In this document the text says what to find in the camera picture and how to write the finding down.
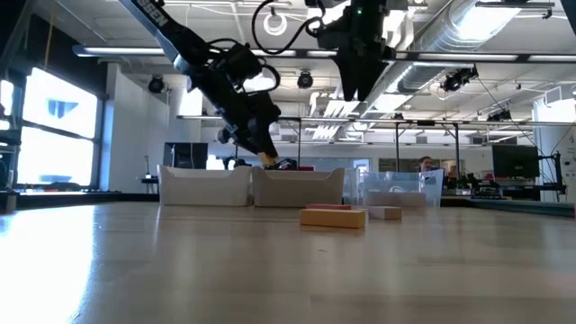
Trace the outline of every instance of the white bin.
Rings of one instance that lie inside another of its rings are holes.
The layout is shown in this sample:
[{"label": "white bin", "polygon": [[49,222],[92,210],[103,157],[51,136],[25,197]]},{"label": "white bin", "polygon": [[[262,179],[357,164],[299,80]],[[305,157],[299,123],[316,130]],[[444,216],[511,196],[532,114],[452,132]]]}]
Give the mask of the white bin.
[{"label": "white bin", "polygon": [[265,171],[253,168],[256,207],[306,207],[310,203],[341,204],[344,168],[332,172]]},{"label": "white bin", "polygon": [[195,170],[158,166],[160,203],[192,206],[248,206],[251,169]]}]

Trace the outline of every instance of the orange block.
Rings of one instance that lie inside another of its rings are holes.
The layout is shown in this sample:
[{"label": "orange block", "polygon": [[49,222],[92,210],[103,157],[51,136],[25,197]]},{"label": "orange block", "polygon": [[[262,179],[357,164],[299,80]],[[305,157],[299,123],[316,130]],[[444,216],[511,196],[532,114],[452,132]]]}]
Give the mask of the orange block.
[{"label": "orange block", "polygon": [[339,210],[339,211],[352,211],[351,205],[334,205],[325,203],[309,203],[306,205],[306,209],[328,209],[328,210]]},{"label": "orange block", "polygon": [[300,224],[362,229],[366,226],[366,212],[306,209],[300,211]]}]

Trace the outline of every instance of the computer screen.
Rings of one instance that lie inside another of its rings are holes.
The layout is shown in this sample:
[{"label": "computer screen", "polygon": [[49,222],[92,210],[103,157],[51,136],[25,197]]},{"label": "computer screen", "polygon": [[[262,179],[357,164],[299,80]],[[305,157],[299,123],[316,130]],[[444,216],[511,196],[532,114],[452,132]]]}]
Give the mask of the computer screen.
[{"label": "computer screen", "polygon": [[495,177],[535,178],[540,176],[538,148],[522,145],[492,146]]}]

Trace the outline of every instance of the white plastic container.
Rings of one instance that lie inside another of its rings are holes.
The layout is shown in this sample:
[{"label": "white plastic container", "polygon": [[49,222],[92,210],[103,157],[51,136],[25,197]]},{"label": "white plastic container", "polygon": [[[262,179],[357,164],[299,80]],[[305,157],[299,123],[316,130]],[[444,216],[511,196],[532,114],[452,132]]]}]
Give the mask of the white plastic container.
[{"label": "white plastic container", "polygon": [[232,171],[158,166],[160,203],[190,206],[248,206],[251,169]]},{"label": "white plastic container", "polygon": [[306,207],[310,203],[341,204],[344,168],[332,172],[265,171],[253,167],[254,205]]},{"label": "white plastic container", "polygon": [[367,206],[439,207],[444,170],[360,173],[346,170],[345,203]]}]

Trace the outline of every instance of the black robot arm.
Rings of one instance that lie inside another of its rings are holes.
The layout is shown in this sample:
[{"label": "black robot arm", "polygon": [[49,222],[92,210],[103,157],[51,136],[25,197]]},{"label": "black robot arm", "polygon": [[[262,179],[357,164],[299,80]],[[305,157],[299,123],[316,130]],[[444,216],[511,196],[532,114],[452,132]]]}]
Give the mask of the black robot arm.
[{"label": "black robot arm", "polygon": [[280,76],[273,67],[262,65],[248,45],[234,40],[227,50],[215,47],[195,32],[172,19],[157,0],[120,0],[136,19],[156,38],[174,67],[187,77],[187,90],[199,88],[226,122],[219,133],[222,143],[234,144],[260,156],[266,166],[276,163],[277,152],[268,131],[278,121],[280,109],[269,91],[246,92],[244,81],[257,76],[262,68]]}]

